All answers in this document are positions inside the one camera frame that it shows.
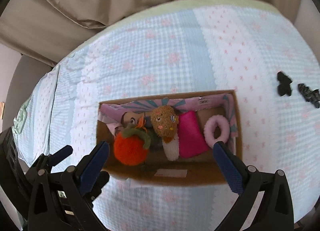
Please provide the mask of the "orange plush fruit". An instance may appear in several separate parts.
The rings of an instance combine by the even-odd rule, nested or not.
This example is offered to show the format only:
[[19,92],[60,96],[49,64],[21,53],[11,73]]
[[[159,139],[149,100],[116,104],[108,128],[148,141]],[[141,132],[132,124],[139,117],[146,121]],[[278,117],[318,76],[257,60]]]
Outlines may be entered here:
[[115,137],[115,158],[126,166],[143,164],[149,154],[151,137],[144,126],[128,125]]

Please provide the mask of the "dusty pink cloth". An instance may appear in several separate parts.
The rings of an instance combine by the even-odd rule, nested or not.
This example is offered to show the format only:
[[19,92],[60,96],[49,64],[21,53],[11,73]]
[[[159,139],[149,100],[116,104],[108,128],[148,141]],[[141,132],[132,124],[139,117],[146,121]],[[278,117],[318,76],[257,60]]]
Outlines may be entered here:
[[124,128],[137,128],[142,130],[148,130],[152,128],[149,112],[126,112],[121,119],[121,123]]

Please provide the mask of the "magenta leather pouch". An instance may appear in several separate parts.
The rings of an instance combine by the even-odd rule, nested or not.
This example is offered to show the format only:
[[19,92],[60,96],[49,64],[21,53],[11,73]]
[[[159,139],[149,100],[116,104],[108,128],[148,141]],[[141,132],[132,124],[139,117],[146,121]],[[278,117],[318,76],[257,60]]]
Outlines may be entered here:
[[195,111],[188,111],[179,116],[178,138],[180,157],[189,159],[209,150]]

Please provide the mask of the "pink fluffy scrunchie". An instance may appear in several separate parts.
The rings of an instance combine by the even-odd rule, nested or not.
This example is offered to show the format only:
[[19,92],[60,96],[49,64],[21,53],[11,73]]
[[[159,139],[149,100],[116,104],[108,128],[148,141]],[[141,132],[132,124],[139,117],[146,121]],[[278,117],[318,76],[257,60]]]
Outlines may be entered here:
[[[216,138],[214,137],[214,132],[217,128],[220,129],[220,135]],[[218,141],[227,143],[230,134],[229,122],[222,115],[214,115],[207,120],[203,133],[204,139],[210,148],[213,148]]]

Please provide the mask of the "grey sock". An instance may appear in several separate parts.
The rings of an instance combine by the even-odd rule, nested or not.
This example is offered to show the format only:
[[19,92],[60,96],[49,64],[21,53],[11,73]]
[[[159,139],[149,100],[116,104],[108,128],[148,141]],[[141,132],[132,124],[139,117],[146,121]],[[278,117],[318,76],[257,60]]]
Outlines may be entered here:
[[148,136],[151,139],[149,147],[151,152],[156,152],[163,148],[162,139],[156,134],[153,128],[148,128]]

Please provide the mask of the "cardboard box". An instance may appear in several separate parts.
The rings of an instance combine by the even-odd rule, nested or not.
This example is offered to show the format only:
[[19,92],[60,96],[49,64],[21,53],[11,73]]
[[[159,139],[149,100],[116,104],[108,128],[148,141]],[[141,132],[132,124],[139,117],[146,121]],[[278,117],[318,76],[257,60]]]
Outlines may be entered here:
[[151,112],[160,106],[171,106],[180,116],[195,111],[203,133],[207,120],[222,115],[229,122],[230,134],[225,145],[232,154],[241,156],[241,128],[238,102],[232,90],[194,92],[170,95],[145,96],[142,98],[104,101],[99,105],[97,139],[110,142],[110,155],[105,170],[115,178],[132,179],[154,185],[198,186],[223,183],[224,178],[213,158],[213,149],[198,156],[184,159],[179,156],[169,161],[163,148],[151,152],[143,164],[126,166],[119,162],[113,152],[116,135],[124,129],[121,119],[126,112]]

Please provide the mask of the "black patterned scarf scrunchie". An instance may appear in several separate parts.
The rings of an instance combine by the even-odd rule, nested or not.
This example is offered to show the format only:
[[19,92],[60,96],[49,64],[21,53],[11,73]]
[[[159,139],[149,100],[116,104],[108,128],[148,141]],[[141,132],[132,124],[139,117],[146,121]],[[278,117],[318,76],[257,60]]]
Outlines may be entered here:
[[312,91],[304,83],[299,83],[297,89],[306,102],[310,102],[315,108],[319,108],[319,89]]

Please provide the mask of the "black fuzzy scrunchie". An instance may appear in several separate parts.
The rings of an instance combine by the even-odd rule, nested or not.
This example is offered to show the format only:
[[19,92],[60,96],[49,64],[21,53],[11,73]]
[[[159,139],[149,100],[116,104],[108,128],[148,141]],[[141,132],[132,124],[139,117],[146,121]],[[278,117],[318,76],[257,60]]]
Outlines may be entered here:
[[277,73],[277,80],[279,82],[279,85],[277,87],[277,92],[279,96],[291,96],[292,95],[292,89],[291,89],[291,83],[292,80],[283,72]]

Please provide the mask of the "green sheet under bedspread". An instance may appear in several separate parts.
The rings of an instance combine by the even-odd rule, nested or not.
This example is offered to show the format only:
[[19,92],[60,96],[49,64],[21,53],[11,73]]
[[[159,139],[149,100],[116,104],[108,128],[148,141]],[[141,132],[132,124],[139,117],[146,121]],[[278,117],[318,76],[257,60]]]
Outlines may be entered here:
[[159,16],[163,14],[175,13],[181,10],[194,9],[198,7],[206,6],[220,6],[220,5],[231,5],[240,7],[252,7],[254,9],[260,9],[263,11],[268,11],[272,13],[280,13],[280,11],[273,5],[260,0],[175,0],[168,3],[163,3],[157,6],[153,6],[146,10],[139,11],[138,13],[132,14],[128,17],[123,18],[115,22],[114,24],[106,27],[96,35],[92,36],[88,40],[84,41],[72,52],[69,53],[70,56],[74,55],[76,52],[81,51],[85,46],[91,44],[99,37],[104,34],[115,30],[118,27],[126,26],[132,22],[136,22],[141,19],[146,19],[154,16]]

